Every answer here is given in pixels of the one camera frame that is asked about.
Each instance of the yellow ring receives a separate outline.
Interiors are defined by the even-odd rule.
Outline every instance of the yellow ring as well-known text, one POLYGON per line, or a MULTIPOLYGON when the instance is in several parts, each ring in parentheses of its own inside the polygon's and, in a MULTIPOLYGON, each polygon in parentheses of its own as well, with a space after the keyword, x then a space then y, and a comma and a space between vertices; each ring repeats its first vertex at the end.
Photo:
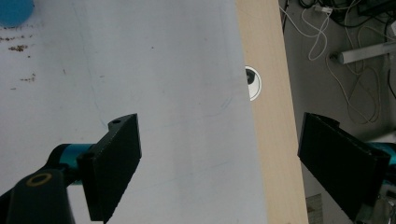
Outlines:
POLYGON ((52 178, 52 174, 49 174, 49 173, 34 175, 28 179, 28 181, 26 182, 26 185, 28 187, 37 187, 37 186, 40 186, 40 185, 43 185, 43 184, 49 182, 49 180, 51 178, 52 178), (44 176, 45 178, 40 181, 35 181, 36 178, 39 178, 41 176, 44 176))

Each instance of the gray floor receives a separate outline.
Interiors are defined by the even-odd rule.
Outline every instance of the gray floor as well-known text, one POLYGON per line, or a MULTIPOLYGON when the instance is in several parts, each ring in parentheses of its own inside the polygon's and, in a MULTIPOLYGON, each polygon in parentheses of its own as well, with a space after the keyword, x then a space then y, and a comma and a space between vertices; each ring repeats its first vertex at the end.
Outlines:
MULTIPOLYGON (((285 1, 279 1, 280 6, 285 6, 285 1)), ((308 27, 302 19, 303 9, 299 7, 297 1, 290 1, 287 9, 288 14, 294 20, 296 25, 306 34, 314 35, 317 31, 308 27)), ((325 14, 318 13, 313 9, 305 12, 306 20, 319 27, 325 19, 325 14)), ((350 23, 356 23, 361 18, 351 13, 350 23)), ((371 26, 377 30, 383 31, 384 24, 379 21, 371 20, 365 25, 371 26)), ((354 44, 357 46, 357 37, 359 29, 349 30, 354 44)), ((358 85, 353 91, 354 83, 357 80, 356 75, 352 74, 344 65, 329 62, 330 68, 342 82, 346 94, 353 95, 350 103, 357 108, 366 118, 378 113, 379 117, 373 122, 362 124, 365 119, 356 113, 351 107, 349 108, 344 94, 329 72, 325 58, 327 54, 336 51, 345 51, 351 49, 347 34, 344 28, 330 21, 325 34, 328 38, 327 48, 324 54, 317 60, 311 62, 308 60, 308 53, 314 45, 315 38, 308 38, 300 35, 297 30, 287 20, 285 25, 285 46, 288 57, 288 66, 290 73, 290 85, 294 105, 294 114, 296 118, 297 132, 303 123, 304 112, 317 113, 323 116, 336 119, 341 122, 341 128, 359 138, 361 141, 368 141, 386 133, 390 133, 396 126, 396 119, 393 112, 396 108, 395 99, 391 96, 387 86, 388 70, 391 69, 391 84, 396 89, 396 60, 394 55, 390 57, 376 57, 366 61, 366 66, 372 66, 379 74, 379 96, 376 86, 376 77, 370 69, 361 76, 361 85, 358 85)), ((375 34, 371 30, 363 29, 361 31, 361 45, 369 46, 381 43, 384 37, 375 34)), ((313 51, 316 56, 324 47, 323 38, 318 42, 318 47, 313 51)), ((324 224, 350 224, 344 212, 332 200, 329 194, 321 187, 318 181, 303 167, 305 196, 321 194, 323 201, 323 218, 324 224)))

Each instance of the white table surface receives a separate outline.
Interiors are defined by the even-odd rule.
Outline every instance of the white table surface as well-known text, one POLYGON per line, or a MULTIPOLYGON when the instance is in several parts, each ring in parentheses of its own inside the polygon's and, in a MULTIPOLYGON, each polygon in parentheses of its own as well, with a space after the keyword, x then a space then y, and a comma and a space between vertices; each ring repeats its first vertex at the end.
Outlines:
MULTIPOLYGON (((0 37, 1 192, 137 113, 143 158, 109 223, 266 223, 234 1, 36 0, 0 37)), ((82 187, 69 198, 90 223, 82 187)))

